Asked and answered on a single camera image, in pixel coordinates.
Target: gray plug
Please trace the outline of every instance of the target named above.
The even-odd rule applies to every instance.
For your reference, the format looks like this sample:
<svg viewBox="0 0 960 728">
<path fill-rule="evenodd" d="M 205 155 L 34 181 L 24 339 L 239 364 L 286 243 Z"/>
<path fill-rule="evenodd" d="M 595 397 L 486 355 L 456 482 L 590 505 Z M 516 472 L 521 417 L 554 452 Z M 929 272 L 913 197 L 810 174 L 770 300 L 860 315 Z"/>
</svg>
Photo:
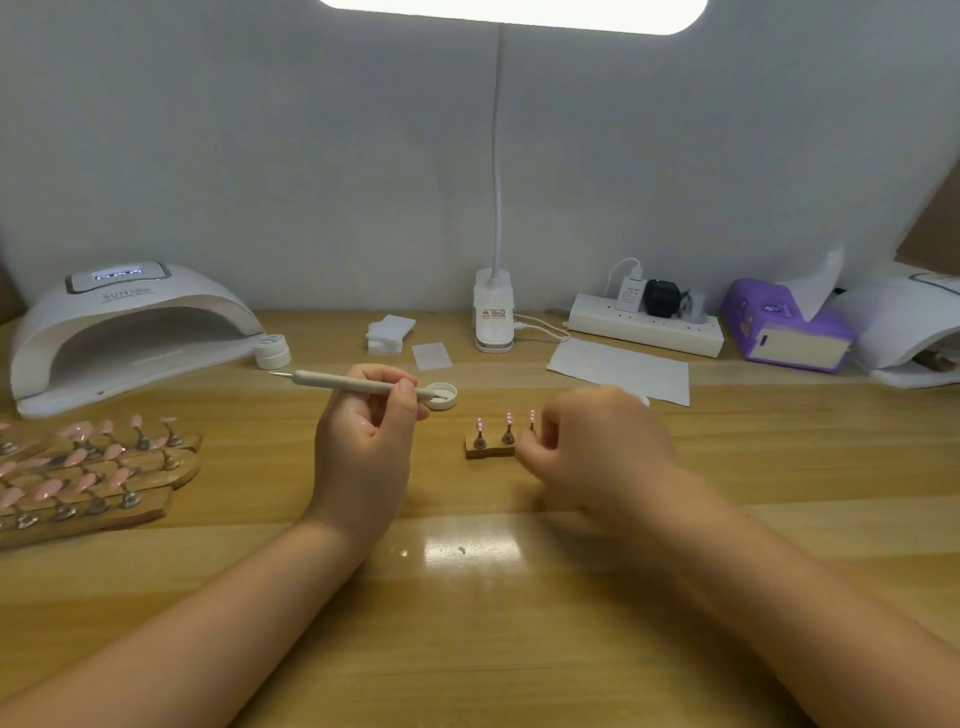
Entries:
<svg viewBox="0 0 960 728">
<path fill-rule="evenodd" d="M 707 313 L 704 311 L 706 302 L 706 294 L 701 291 L 690 291 L 680 302 L 680 318 L 688 324 L 705 324 L 707 322 Z"/>
</svg>

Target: desk lamp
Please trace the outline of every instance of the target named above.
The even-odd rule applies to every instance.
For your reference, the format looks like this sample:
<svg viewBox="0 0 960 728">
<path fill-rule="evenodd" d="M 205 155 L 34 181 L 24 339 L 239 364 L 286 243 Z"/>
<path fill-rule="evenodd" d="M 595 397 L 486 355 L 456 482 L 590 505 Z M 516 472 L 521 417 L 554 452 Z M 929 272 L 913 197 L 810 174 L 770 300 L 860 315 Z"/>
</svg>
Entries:
<svg viewBox="0 0 960 728">
<path fill-rule="evenodd" d="M 504 353 L 514 347 L 514 288 L 500 267 L 503 244 L 500 191 L 500 83 L 507 25 L 672 36 L 688 28 L 708 0 L 322 0 L 338 10 L 473 20 L 499 25 L 493 90 L 493 266 L 477 271 L 473 286 L 476 348 Z"/>
</svg>

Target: white jar lid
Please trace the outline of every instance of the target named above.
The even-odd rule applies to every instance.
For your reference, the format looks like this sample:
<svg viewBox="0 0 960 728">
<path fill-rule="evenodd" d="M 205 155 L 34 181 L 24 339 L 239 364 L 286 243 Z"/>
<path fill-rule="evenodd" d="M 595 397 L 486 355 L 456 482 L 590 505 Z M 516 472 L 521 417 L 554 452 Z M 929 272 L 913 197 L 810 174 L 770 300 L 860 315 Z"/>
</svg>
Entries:
<svg viewBox="0 0 960 728">
<path fill-rule="evenodd" d="M 260 369 L 279 369 L 291 361 L 290 347 L 286 338 L 279 333 L 261 336 L 253 344 L 253 356 Z"/>
<path fill-rule="evenodd" d="M 433 384 L 427 384 L 423 389 L 437 393 L 437 396 L 432 400 L 424 402 L 427 409 L 440 411 L 442 409 L 449 409 L 457 403 L 457 388 L 452 384 L 447 384 L 445 381 L 436 381 Z"/>
</svg>

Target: purple tissue box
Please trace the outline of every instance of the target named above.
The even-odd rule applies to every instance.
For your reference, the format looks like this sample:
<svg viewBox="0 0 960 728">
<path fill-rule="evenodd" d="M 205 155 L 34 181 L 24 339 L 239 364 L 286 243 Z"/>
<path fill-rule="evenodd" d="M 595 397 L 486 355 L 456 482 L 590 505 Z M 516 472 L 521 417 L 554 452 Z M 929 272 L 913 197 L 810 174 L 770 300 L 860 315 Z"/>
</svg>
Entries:
<svg viewBox="0 0 960 728">
<path fill-rule="evenodd" d="M 804 321 L 790 290 L 763 280 L 735 280 L 720 316 L 750 361 L 834 373 L 856 342 L 832 309 Z"/>
</svg>

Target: white wall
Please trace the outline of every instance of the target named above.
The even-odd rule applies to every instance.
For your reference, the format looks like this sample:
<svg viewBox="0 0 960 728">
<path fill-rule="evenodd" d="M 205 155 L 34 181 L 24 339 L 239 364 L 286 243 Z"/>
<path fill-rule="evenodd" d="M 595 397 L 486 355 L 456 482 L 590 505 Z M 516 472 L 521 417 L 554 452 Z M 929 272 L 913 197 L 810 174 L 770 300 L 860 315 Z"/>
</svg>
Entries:
<svg viewBox="0 0 960 728">
<path fill-rule="evenodd" d="M 672 37 L 508 35 L 504 262 L 720 293 L 888 261 L 960 150 L 956 0 L 710 0 Z M 496 30 L 317 0 L 0 4 L 0 239 L 32 301 L 156 257 L 258 307 L 467 307 Z"/>
</svg>

